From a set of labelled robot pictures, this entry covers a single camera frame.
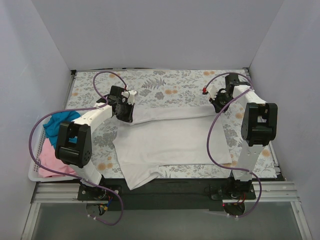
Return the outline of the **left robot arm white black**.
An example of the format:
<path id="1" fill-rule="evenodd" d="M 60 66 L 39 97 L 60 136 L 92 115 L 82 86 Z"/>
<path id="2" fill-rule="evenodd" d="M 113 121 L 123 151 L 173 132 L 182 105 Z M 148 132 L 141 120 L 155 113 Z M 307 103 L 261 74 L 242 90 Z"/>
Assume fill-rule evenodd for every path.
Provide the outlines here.
<path id="1" fill-rule="evenodd" d="M 94 108 L 72 121 L 59 125 L 55 157 L 70 166 L 78 177 L 85 192 L 95 200 L 106 197 L 105 179 L 94 166 L 92 157 L 93 132 L 104 121 L 117 120 L 132 123 L 136 90 L 113 85 L 109 94 L 96 101 Z"/>

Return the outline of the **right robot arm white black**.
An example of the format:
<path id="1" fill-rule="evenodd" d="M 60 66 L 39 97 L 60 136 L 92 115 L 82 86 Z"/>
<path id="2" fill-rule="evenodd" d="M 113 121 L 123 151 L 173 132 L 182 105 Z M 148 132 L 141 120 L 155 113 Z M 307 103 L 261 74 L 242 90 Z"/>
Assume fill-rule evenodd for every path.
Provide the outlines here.
<path id="1" fill-rule="evenodd" d="M 240 80 L 240 73 L 222 74 L 225 87 L 217 90 L 210 82 L 202 89 L 209 96 L 218 116 L 225 113 L 237 101 L 244 108 L 240 128 L 242 137 L 241 152 L 236 167 L 230 167 L 230 176 L 214 192 L 213 199 L 244 199 L 254 196 L 252 179 L 257 178 L 253 170 L 264 148 L 275 139 L 277 134 L 278 106 L 266 102 L 254 91 L 247 76 Z"/>

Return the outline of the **white t shirt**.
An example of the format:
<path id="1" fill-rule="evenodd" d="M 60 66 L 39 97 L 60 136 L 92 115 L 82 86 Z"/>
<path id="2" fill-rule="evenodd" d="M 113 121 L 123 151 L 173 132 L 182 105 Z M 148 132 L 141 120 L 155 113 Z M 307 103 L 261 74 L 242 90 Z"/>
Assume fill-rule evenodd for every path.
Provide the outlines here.
<path id="1" fill-rule="evenodd" d="M 113 145 L 130 190 L 157 178 L 160 166 L 230 164 L 223 125 L 213 106 L 137 107 L 133 122 L 117 124 Z"/>

